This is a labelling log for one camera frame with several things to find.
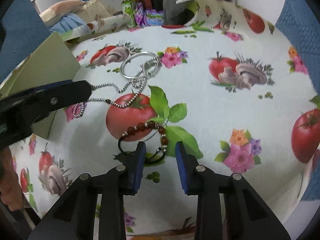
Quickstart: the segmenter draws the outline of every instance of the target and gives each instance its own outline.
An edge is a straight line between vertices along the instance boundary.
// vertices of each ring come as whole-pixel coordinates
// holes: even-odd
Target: beaded bracelet
[[[120,150],[120,152],[122,154],[128,155],[128,154],[132,154],[134,152],[124,152],[121,148],[121,142],[126,138],[129,137],[130,135],[135,135],[137,132],[142,132],[147,128],[151,128],[153,130],[158,130],[158,132],[161,134],[160,136],[160,143],[161,143],[161,147],[159,147],[156,151],[156,153],[154,155],[152,155],[150,158],[146,158],[145,159],[145,164],[151,165],[151,164],[156,164],[160,161],[162,161],[166,155],[167,152],[167,146],[168,146],[168,139],[166,137],[165,134],[165,128],[161,125],[161,123],[159,122],[154,122],[154,121],[149,121],[149,122],[145,122],[145,123],[138,123],[137,126],[134,127],[129,127],[120,137],[119,141],[118,141],[118,148]],[[151,159],[154,158],[160,151],[162,151],[162,156],[154,161],[152,161]]]

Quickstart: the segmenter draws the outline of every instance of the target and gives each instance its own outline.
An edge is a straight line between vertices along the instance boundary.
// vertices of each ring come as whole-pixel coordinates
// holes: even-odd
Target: floral tablecloth
[[[158,54],[162,67],[131,107],[88,102],[74,119],[70,106],[57,112],[48,140],[32,135],[11,146],[22,190],[40,217],[81,173],[95,176],[120,164],[118,138],[147,120],[166,125],[168,151],[144,168],[138,194],[124,198],[129,236],[194,231],[197,198],[183,194],[174,158],[180,140],[216,173],[243,174],[281,222],[290,216],[320,155],[320,99],[308,70],[286,37],[250,11],[217,0],[189,1],[189,7],[195,17],[184,28],[123,30],[72,49],[82,66],[74,80],[93,85],[122,87],[121,61],[140,51]],[[133,59],[127,74],[146,59]],[[123,103],[132,92],[109,87],[92,96]],[[126,151],[139,140],[150,155],[160,145],[150,131],[129,139]],[[98,223],[99,204],[96,217]]]

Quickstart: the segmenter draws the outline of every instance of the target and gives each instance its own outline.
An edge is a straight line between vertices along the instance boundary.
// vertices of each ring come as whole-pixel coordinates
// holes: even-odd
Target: red bead
[[[158,129],[158,131],[159,131],[160,134],[165,134],[165,128],[163,128],[163,127],[160,127]]]
[[[129,128],[127,129],[127,133],[128,133],[129,135],[135,135],[135,134],[136,134],[136,131],[135,131],[135,129],[134,129],[133,127],[129,127]]]
[[[146,127],[144,126],[144,123],[142,122],[138,123],[137,128],[141,132],[143,132],[146,129]]]
[[[154,121],[150,121],[148,123],[148,126],[151,128],[151,129],[155,129],[156,128],[156,123]]]
[[[166,136],[164,136],[164,137],[161,137],[161,145],[167,145],[168,144],[168,139],[166,138]]]

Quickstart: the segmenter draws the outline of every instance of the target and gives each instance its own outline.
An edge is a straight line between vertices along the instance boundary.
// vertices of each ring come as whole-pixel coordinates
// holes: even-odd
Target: human hand
[[[0,199],[3,204],[9,206],[11,211],[22,208],[22,191],[19,185],[19,177],[13,169],[12,156],[9,147],[0,152],[0,163],[4,168],[4,176],[0,179]]]

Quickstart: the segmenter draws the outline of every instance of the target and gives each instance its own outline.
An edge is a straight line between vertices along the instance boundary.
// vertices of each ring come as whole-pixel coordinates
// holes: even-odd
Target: silver bangle
[[[157,63],[155,65],[155,67],[153,68],[152,71],[148,71],[148,75],[144,75],[144,76],[138,76],[138,77],[131,77],[131,76],[127,76],[124,74],[124,67],[127,65],[128,61],[136,58],[136,57],[139,57],[141,55],[149,55],[149,56],[152,56],[153,58],[152,59],[149,59],[149,60],[146,60],[142,65],[141,67],[147,63],[147,62],[150,62],[150,61],[153,61],[153,60],[156,60]],[[133,54],[131,56],[129,56],[124,62],[122,62],[121,66],[120,66],[120,74],[124,77],[124,78],[127,78],[127,79],[143,79],[143,78],[149,78],[151,77],[153,74],[155,74],[158,70],[158,68],[161,66],[161,62],[160,62],[160,58],[154,54],[153,52],[149,52],[149,51],[142,51],[142,52],[138,52],[136,54]]]

